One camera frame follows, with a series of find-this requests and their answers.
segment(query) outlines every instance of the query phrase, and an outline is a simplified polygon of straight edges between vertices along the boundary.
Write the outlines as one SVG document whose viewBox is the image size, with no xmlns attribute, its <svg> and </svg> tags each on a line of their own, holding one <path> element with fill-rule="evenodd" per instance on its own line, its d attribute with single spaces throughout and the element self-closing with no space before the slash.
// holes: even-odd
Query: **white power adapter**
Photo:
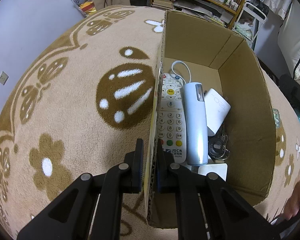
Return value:
<svg viewBox="0 0 300 240">
<path fill-rule="evenodd" d="M 214 136 L 230 110 L 230 105 L 214 89 L 204 95 L 206 106 L 208 136 Z"/>
</svg>

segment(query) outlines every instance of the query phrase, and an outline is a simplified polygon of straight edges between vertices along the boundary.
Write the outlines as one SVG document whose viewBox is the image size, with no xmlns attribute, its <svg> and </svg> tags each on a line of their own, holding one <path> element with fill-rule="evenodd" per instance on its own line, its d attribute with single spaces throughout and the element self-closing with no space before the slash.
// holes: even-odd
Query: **person's hand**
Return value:
<svg viewBox="0 0 300 240">
<path fill-rule="evenodd" d="M 283 215 L 286 220 L 297 215 L 300 209 L 300 181 L 296 184 L 293 189 L 292 196 L 288 199 L 285 207 Z"/>
</svg>

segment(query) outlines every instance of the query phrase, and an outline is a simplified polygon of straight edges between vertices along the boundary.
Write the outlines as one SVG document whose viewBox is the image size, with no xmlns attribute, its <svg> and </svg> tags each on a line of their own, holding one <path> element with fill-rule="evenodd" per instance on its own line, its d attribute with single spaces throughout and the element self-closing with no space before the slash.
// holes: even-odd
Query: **yellow button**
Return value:
<svg viewBox="0 0 300 240">
<path fill-rule="evenodd" d="M 174 94 L 174 90 L 173 89 L 168 89 L 167 93 L 168 93 L 168 95 L 173 95 Z"/>
</svg>

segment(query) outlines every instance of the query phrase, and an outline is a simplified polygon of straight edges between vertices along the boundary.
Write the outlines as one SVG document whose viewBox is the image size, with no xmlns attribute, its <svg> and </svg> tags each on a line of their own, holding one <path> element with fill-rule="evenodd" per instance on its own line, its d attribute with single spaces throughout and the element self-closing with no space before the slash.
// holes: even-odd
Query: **white plastic device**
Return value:
<svg viewBox="0 0 300 240">
<path fill-rule="evenodd" d="M 163 74 L 159 110 L 159 139 L 162 148 L 172 153 L 176 163 L 186 160 L 186 117 L 182 103 L 183 79 L 175 74 Z"/>
<path fill-rule="evenodd" d="M 207 115 L 208 136 L 214 136 L 222 125 L 230 110 L 230 105 L 214 89 L 210 89 L 204 96 Z"/>
<path fill-rule="evenodd" d="M 187 128 L 188 165 L 200 166 L 208 163 L 208 128 L 202 84 L 185 84 L 184 100 Z"/>
</svg>

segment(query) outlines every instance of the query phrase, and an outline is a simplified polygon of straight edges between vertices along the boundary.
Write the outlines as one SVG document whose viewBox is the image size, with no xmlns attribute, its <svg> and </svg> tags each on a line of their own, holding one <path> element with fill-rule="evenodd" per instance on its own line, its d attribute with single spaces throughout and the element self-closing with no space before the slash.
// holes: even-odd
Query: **plastic bag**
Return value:
<svg viewBox="0 0 300 240">
<path fill-rule="evenodd" d="M 97 10 L 94 6 L 93 0 L 71 0 L 74 6 L 87 17 L 88 15 L 94 14 Z"/>
</svg>

